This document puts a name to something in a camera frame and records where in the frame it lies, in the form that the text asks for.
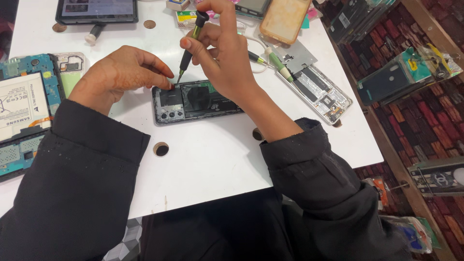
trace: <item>tablet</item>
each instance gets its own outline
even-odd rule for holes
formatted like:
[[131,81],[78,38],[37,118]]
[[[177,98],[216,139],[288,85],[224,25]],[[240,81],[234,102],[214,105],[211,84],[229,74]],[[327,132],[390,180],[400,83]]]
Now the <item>tablet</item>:
[[136,23],[137,0],[59,0],[55,20],[62,25]]

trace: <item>person's right hand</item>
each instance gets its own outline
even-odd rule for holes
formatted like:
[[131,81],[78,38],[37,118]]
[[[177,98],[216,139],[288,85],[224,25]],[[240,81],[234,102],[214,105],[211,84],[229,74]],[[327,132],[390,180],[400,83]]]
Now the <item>person's right hand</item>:
[[180,46],[193,55],[192,63],[201,65],[221,95],[240,105],[242,99],[262,89],[251,72],[246,38],[237,34],[235,6],[227,0],[204,0],[197,10],[220,14],[220,26],[206,23],[198,41],[189,37],[191,31],[180,40]]

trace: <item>packaged phone case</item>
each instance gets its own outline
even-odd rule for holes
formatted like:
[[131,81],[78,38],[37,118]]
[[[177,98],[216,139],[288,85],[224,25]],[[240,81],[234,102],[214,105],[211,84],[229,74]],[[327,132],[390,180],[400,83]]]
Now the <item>packaged phone case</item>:
[[263,22],[262,34],[286,44],[296,41],[312,0],[273,0]]

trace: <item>blue circuit board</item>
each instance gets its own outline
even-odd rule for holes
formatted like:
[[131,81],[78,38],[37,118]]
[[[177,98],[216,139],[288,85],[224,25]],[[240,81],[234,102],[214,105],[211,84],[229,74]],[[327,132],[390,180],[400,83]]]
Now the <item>blue circuit board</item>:
[[[0,64],[0,81],[31,73],[41,74],[49,113],[54,116],[61,100],[64,99],[55,56],[39,54],[13,58]],[[19,171],[31,166],[45,131],[39,126],[29,127],[22,129],[21,134],[13,136],[12,139],[0,141],[0,182],[21,175]]]

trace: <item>white table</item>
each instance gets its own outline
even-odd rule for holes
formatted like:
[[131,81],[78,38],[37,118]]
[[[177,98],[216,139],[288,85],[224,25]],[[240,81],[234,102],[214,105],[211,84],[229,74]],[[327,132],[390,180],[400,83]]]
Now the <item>white table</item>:
[[[184,52],[179,40],[184,32],[177,28],[174,11],[165,1],[139,2],[138,24],[108,25],[96,46],[84,42],[92,26],[69,26],[55,33],[55,11],[58,0],[21,0],[13,34],[11,56],[39,53],[82,52],[92,65],[122,45],[135,46],[154,53],[175,73]],[[153,20],[154,29],[143,22]],[[247,35],[253,35],[256,24]],[[319,60],[315,65],[353,100],[342,117],[343,126],[322,124],[329,134],[332,149],[351,167],[357,168],[383,161],[379,148],[364,118],[348,79],[324,31],[320,20],[310,23],[298,39]],[[262,47],[249,41],[252,52],[263,54]],[[256,70],[260,65],[252,65]],[[318,116],[268,69],[255,74],[258,84],[292,119]],[[200,66],[190,65],[182,81],[206,79]],[[219,117],[197,122],[160,127],[154,123],[150,90],[127,92],[111,110],[110,117],[151,135],[137,176],[129,218],[176,209],[201,202],[233,196],[272,186],[259,142],[251,133],[255,124],[246,114]],[[153,153],[157,142],[166,142],[164,157]],[[0,184],[0,215],[13,206],[22,177]]]

